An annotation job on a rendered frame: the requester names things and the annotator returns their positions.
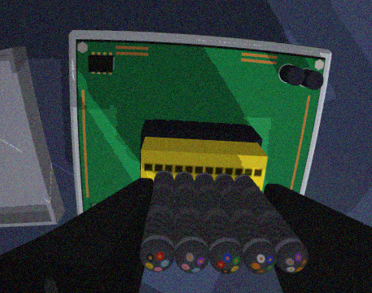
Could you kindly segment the yellow power plug with cables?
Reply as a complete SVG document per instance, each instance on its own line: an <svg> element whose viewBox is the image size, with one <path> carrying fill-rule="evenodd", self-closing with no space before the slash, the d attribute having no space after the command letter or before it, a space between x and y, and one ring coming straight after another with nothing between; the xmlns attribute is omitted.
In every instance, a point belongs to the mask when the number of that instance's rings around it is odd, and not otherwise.
<svg viewBox="0 0 372 293"><path fill-rule="evenodd" d="M140 260L153 273L172 266L218 273L244 266L268 273L305 267L309 252L263 195L268 156L250 142L144 137L141 178L153 195ZM175 257L174 257L175 256Z"/></svg>

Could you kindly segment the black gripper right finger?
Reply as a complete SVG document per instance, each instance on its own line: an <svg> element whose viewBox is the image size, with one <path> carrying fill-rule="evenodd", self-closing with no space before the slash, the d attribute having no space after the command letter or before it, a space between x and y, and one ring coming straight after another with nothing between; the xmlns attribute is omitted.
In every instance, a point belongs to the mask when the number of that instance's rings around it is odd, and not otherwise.
<svg viewBox="0 0 372 293"><path fill-rule="evenodd" d="M298 273L274 264L282 293L372 293L370 225L274 183L263 195L309 252Z"/></svg>

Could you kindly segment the green circuit board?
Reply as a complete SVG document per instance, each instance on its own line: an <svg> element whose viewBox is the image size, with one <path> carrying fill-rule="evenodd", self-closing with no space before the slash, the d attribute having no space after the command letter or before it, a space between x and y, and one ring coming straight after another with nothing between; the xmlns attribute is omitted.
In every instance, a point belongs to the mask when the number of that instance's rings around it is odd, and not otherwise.
<svg viewBox="0 0 372 293"><path fill-rule="evenodd" d="M251 126L268 156L261 192L300 192L320 89L287 84L280 68L322 73L324 59L132 42L78 42L77 53L85 211L140 178L146 120ZM88 55L114 55L113 72L89 72Z"/></svg>

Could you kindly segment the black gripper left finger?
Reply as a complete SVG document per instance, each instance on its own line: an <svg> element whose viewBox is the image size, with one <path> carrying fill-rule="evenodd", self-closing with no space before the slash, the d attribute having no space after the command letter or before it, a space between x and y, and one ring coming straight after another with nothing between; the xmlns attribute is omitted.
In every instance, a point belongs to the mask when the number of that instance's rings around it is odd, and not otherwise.
<svg viewBox="0 0 372 293"><path fill-rule="evenodd" d="M0 255L0 293L139 293L153 180L138 178L61 227Z"/></svg>

